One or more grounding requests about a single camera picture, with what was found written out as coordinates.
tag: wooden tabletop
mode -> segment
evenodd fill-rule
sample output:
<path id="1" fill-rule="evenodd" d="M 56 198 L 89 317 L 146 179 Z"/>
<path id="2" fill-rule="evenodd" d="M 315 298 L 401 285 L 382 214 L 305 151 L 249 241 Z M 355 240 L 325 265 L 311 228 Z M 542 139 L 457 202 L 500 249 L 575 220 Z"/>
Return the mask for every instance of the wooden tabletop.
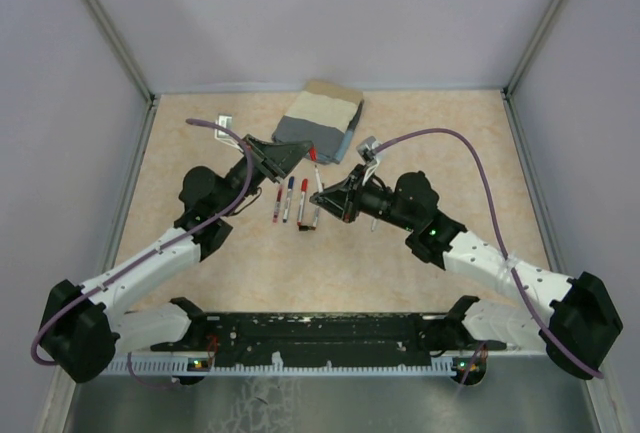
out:
<path id="1" fill-rule="evenodd" d="M 531 201 L 498 91 L 369 91 L 352 147 L 340 165 L 322 166 L 332 185 L 359 162 L 364 138 L 385 141 L 428 127 L 461 132 L 477 148 L 494 194 L 507 243 L 518 257 L 546 267 Z M 163 96 L 140 171 L 118 262 L 155 241 L 182 213 L 178 194 L 194 166 L 226 174 L 240 153 L 214 140 L 214 132 L 189 126 L 194 117 L 215 121 L 233 116 L 233 129 L 270 141 L 296 93 L 234 93 Z M 422 170 L 440 194 L 440 209 L 495 244 L 487 201 L 475 163 L 465 146 L 446 135 L 429 135 L 386 151 L 377 171 L 393 187 L 404 172 Z M 303 160 L 296 177 L 293 214 L 300 184 L 313 167 Z M 344 224 L 326 212 L 317 231 L 300 233 L 295 221 L 273 224 L 276 186 L 237 217 L 225 244 L 199 265 L 151 292 L 138 308 L 185 296 L 209 311 L 447 311 L 462 295 L 499 301 L 477 283 L 425 265 L 404 245 L 407 232 L 380 223 L 372 233 L 368 217 Z M 312 205 L 305 219 L 310 221 Z"/>

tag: white wall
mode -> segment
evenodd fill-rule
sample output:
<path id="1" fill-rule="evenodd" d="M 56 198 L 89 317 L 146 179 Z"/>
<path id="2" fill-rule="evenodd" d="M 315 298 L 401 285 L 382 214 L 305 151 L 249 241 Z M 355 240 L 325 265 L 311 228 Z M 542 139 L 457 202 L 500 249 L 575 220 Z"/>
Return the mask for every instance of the white wall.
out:
<path id="1" fill-rule="evenodd" d="M 550 0 L 102 1 L 151 88 L 187 92 L 502 87 Z"/>
<path id="2" fill-rule="evenodd" d="M 80 0 L 0 0 L 0 422 L 32 431 L 49 289 L 94 275 L 145 105 Z"/>
<path id="3" fill-rule="evenodd" d="M 570 272 L 619 309 L 610 361 L 640 426 L 639 0 L 569 0 L 516 105 Z"/>

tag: towel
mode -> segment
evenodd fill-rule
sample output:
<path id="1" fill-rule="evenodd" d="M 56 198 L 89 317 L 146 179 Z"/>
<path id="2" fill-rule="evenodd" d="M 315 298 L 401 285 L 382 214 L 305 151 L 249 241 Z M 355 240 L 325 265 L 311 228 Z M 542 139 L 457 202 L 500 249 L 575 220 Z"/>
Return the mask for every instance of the towel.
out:
<path id="1" fill-rule="evenodd" d="M 276 142 L 311 140 L 317 162 L 340 163 L 362 115 L 361 91 L 312 80 L 281 118 Z"/>

